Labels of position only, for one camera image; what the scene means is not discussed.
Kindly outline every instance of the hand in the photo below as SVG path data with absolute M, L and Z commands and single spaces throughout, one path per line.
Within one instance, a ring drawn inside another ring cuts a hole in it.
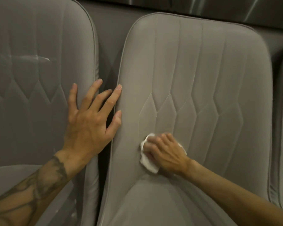
M 112 90 L 98 94 L 92 102 L 102 82 L 98 79 L 92 84 L 79 109 L 76 103 L 78 86 L 75 83 L 68 98 L 68 125 L 63 151 L 66 151 L 71 159 L 78 159 L 84 164 L 103 150 L 121 125 L 122 112 L 117 111 L 111 124 L 106 128 L 107 117 L 121 94 L 121 85 L 118 85 L 112 94 Z M 110 94 L 101 108 L 103 101 Z
M 151 161 L 167 172 L 184 176 L 188 170 L 190 159 L 171 133 L 148 137 L 144 152 Z

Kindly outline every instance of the person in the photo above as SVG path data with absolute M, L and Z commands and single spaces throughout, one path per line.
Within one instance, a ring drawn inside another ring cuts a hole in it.
M 115 113 L 108 128 L 106 121 L 122 87 L 118 85 L 113 92 L 106 90 L 94 98 L 101 84 L 101 79 L 92 84 L 79 109 L 76 106 L 78 87 L 73 84 L 63 148 L 38 171 L 0 196 L 0 226 L 34 225 L 67 182 L 113 139 L 121 125 L 122 112 Z M 149 137 L 144 151 L 165 171 L 199 187 L 237 225 L 283 226 L 282 209 L 188 158 L 170 133 Z

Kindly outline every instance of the tattooed forearm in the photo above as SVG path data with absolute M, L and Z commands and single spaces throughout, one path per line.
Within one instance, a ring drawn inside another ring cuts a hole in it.
M 0 225 L 29 225 L 38 204 L 67 182 L 64 163 L 53 156 L 38 171 L 0 196 Z

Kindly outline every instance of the forearm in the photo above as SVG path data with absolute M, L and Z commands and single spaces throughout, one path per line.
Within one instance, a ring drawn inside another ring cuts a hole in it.
M 210 196 L 239 226 L 283 226 L 283 210 L 190 160 L 183 176 Z
M 42 213 L 83 168 L 78 160 L 69 160 L 67 151 L 59 151 L 38 171 L 0 196 L 0 226 L 34 225 Z

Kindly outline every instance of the white cloth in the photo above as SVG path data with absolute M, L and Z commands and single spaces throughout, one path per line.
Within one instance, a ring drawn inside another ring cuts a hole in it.
M 145 140 L 143 142 L 141 142 L 141 164 L 146 167 L 146 169 L 154 174 L 158 173 L 159 167 L 156 166 L 154 163 L 152 163 L 152 161 L 144 154 L 144 144 L 147 143 L 148 137 L 151 136 L 155 136 L 154 133 L 150 133 L 149 135 L 147 135 L 147 137 L 145 138 Z

